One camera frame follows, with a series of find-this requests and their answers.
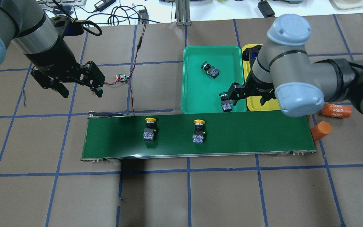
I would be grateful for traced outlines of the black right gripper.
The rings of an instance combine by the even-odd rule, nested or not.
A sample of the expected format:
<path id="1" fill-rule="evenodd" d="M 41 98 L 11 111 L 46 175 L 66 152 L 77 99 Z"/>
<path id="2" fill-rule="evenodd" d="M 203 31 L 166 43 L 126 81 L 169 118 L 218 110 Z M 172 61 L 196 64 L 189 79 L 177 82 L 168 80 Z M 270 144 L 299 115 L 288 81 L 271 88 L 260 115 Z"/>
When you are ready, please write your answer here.
<path id="1" fill-rule="evenodd" d="M 227 92 L 228 100 L 235 106 L 239 100 L 246 99 L 251 96 L 261 96 L 260 105 L 271 99 L 276 99 L 273 83 L 266 83 L 259 80 L 256 76 L 248 76 L 245 83 L 240 85 L 232 83 Z"/>

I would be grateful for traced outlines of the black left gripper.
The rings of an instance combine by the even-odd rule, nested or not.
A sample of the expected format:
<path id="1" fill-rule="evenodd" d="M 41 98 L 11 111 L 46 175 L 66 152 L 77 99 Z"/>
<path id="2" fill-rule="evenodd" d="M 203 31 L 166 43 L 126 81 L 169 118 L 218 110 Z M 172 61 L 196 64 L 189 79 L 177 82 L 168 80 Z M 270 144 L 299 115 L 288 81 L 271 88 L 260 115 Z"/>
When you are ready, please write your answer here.
<path id="1" fill-rule="evenodd" d="M 30 61 L 34 65 L 30 74 L 43 89 L 52 89 L 67 99 L 69 91 L 62 83 L 78 83 L 89 87 L 97 97 L 103 95 L 104 74 L 93 61 L 81 66 L 69 47 L 31 54 Z"/>

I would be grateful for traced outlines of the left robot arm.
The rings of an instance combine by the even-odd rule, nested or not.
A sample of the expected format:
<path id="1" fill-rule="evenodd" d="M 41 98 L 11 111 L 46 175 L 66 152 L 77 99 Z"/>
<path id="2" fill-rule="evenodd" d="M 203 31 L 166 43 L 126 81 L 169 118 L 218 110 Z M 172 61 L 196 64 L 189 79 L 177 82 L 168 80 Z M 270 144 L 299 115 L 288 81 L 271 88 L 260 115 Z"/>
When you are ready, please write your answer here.
<path id="1" fill-rule="evenodd" d="M 33 64 L 31 75 L 42 88 L 67 98 L 64 83 L 77 83 L 101 97 L 104 74 L 92 61 L 79 64 L 64 40 L 81 35 L 85 25 L 96 27 L 92 21 L 70 16 L 49 18 L 34 0 L 0 0 L 0 65 L 13 43 Z"/>

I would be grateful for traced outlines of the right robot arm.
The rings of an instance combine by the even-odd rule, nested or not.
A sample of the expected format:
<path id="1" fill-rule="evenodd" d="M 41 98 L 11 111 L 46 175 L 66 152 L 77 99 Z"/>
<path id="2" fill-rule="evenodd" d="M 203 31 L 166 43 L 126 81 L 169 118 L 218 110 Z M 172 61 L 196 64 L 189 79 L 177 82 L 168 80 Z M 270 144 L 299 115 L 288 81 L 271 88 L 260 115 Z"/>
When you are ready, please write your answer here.
<path id="1" fill-rule="evenodd" d="M 349 100 L 363 114 L 363 60 L 311 63 L 304 47 L 311 32 L 304 17 L 277 17 L 246 82 L 230 86 L 227 98 L 232 104 L 250 96 L 260 96 L 261 105 L 276 99 L 283 114 L 301 117 L 318 112 L 326 102 Z"/>

